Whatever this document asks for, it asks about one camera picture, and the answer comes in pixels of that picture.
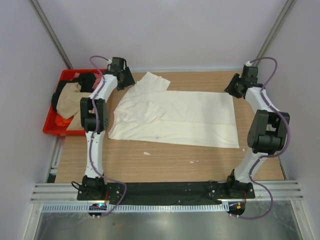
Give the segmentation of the red plastic bin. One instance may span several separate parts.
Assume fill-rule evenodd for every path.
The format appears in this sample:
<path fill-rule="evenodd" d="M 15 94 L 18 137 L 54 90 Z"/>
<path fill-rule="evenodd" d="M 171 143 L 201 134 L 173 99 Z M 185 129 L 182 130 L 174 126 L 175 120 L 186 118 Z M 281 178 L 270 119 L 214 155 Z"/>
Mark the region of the red plastic bin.
<path fill-rule="evenodd" d="M 65 69 L 61 72 L 57 85 L 59 85 L 60 81 L 71 81 L 75 77 L 76 73 L 98 74 L 99 72 L 96 69 Z M 56 137 L 85 136 L 84 130 L 67 130 L 67 126 L 56 125 L 57 115 L 58 114 L 54 111 L 51 105 L 42 130 L 45 134 L 50 134 Z"/>

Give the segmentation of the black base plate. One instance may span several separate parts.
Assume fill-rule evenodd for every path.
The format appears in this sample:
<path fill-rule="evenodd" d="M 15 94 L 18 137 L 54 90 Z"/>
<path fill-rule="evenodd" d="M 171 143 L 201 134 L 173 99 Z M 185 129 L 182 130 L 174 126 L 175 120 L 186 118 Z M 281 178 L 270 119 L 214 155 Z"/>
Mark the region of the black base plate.
<path fill-rule="evenodd" d="M 218 205 L 228 199 L 254 199 L 251 183 L 209 181 L 107 183 L 102 201 L 114 205 L 197 206 Z"/>

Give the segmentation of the grey right corner post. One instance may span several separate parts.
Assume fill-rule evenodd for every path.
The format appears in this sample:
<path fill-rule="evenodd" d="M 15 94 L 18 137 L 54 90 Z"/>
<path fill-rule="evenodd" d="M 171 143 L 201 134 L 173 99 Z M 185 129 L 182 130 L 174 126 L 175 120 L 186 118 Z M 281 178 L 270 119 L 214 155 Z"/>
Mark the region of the grey right corner post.
<path fill-rule="evenodd" d="M 260 59 L 266 55 L 266 52 L 272 45 L 273 41 L 276 39 L 278 33 L 280 32 L 284 22 L 286 21 L 287 17 L 289 16 L 290 12 L 292 11 L 293 7 L 295 6 L 297 0 L 286 0 L 278 13 L 271 29 L 269 30 L 257 56 L 256 59 Z"/>

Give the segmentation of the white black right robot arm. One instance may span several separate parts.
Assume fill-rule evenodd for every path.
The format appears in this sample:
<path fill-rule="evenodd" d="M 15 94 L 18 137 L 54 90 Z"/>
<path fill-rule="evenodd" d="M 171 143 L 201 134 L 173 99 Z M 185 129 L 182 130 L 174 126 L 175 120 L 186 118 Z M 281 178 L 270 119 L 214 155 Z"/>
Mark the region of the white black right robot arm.
<path fill-rule="evenodd" d="M 249 62 L 236 73 L 224 90 L 245 99 L 255 112 L 247 134 L 248 150 L 241 163 L 227 177 L 225 192 L 231 198 L 253 196 L 253 178 L 266 158 L 277 156 L 289 141 L 290 115 L 281 112 L 258 83 L 258 68 Z"/>

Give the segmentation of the beige t-shirt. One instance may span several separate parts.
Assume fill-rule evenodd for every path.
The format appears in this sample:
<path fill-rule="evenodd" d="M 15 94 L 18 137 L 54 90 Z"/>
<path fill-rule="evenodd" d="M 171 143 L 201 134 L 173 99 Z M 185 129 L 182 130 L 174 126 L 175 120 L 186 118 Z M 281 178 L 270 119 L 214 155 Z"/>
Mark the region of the beige t-shirt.
<path fill-rule="evenodd" d="M 63 88 L 57 103 L 57 114 L 64 119 L 73 117 L 72 122 L 67 127 L 67 130 L 83 130 L 81 124 L 80 101 L 82 98 L 87 98 L 90 92 L 80 92 L 78 83 L 67 83 Z"/>

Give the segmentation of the pink t-shirt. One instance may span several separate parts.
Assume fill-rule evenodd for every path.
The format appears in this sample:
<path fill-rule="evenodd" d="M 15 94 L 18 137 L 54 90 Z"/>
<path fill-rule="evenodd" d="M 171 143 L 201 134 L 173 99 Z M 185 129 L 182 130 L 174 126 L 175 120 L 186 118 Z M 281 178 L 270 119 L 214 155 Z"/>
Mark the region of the pink t-shirt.
<path fill-rule="evenodd" d="M 101 82 L 102 77 L 99 74 L 88 72 L 76 74 L 73 78 L 74 83 L 80 85 L 81 92 L 93 92 Z"/>

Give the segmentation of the aluminium rail frame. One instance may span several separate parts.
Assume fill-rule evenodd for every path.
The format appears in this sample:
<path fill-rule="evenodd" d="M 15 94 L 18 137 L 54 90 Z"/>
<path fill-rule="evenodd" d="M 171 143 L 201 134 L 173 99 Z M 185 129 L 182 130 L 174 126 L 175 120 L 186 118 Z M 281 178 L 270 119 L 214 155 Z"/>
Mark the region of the aluminium rail frame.
<path fill-rule="evenodd" d="M 38 183 L 26 240 L 315 240 L 295 180 L 108 183 L 90 198 Z"/>

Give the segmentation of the white t-shirt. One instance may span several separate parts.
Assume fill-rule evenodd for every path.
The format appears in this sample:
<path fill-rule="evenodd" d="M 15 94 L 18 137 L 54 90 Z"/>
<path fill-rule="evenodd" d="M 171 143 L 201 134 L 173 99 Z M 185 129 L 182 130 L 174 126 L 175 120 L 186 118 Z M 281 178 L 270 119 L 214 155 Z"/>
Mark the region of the white t-shirt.
<path fill-rule="evenodd" d="M 238 149 L 232 96 L 169 90 L 171 82 L 147 72 L 115 108 L 112 140 Z"/>

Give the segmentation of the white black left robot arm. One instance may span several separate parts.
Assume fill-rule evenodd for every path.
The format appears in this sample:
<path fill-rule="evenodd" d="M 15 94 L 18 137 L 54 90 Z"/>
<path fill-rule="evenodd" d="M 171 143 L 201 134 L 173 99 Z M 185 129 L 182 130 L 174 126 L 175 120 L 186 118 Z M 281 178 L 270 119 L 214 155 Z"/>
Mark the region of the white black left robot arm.
<path fill-rule="evenodd" d="M 133 86 L 135 80 L 122 57 L 113 57 L 104 71 L 98 70 L 101 80 L 88 97 L 80 100 L 80 123 L 87 142 L 87 163 L 77 199 L 101 200 L 107 194 L 102 154 L 103 141 L 109 124 L 107 101 L 114 90 Z"/>

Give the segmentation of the black t-shirt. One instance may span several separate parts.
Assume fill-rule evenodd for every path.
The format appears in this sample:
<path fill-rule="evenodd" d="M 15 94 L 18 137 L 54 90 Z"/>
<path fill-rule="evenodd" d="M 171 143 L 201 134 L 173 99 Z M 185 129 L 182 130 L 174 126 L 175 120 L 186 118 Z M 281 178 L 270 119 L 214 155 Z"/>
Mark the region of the black t-shirt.
<path fill-rule="evenodd" d="M 72 80 L 60 80 L 58 82 L 56 91 L 53 93 L 51 98 L 51 106 L 54 112 L 57 114 L 57 105 L 60 94 L 66 84 L 78 83 L 80 85 L 81 93 L 92 93 L 94 91 L 94 84 L 96 82 L 96 75 L 92 72 L 88 73 L 76 73 Z"/>

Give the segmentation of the orange t-shirt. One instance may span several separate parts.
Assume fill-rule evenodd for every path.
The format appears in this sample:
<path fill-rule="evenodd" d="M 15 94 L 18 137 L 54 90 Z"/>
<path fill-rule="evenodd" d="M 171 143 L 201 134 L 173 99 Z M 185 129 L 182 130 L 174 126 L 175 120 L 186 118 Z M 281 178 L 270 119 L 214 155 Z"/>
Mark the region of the orange t-shirt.
<path fill-rule="evenodd" d="M 55 117 L 55 124 L 58 127 L 68 127 L 70 125 L 70 123 L 72 122 L 73 118 L 74 118 L 73 116 L 70 118 L 63 118 L 62 116 L 57 114 Z"/>

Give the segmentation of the grey metal corner post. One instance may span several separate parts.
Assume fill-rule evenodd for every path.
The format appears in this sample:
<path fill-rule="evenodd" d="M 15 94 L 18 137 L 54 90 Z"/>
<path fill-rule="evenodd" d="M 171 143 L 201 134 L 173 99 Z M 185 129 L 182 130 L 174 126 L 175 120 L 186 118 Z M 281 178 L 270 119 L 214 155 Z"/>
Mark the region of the grey metal corner post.
<path fill-rule="evenodd" d="M 39 21 L 41 22 L 43 28 L 45 29 L 46 33 L 48 34 L 50 40 L 52 41 L 54 47 L 56 48 L 59 56 L 63 60 L 64 64 L 68 69 L 73 69 L 73 65 L 70 59 L 67 56 L 61 42 L 59 41 L 50 21 L 48 20 L 44 10 L 42 9 L 38 0 L 29 0 L 30 5 L 32 6 L 33 10 L 35 11 Z"/>

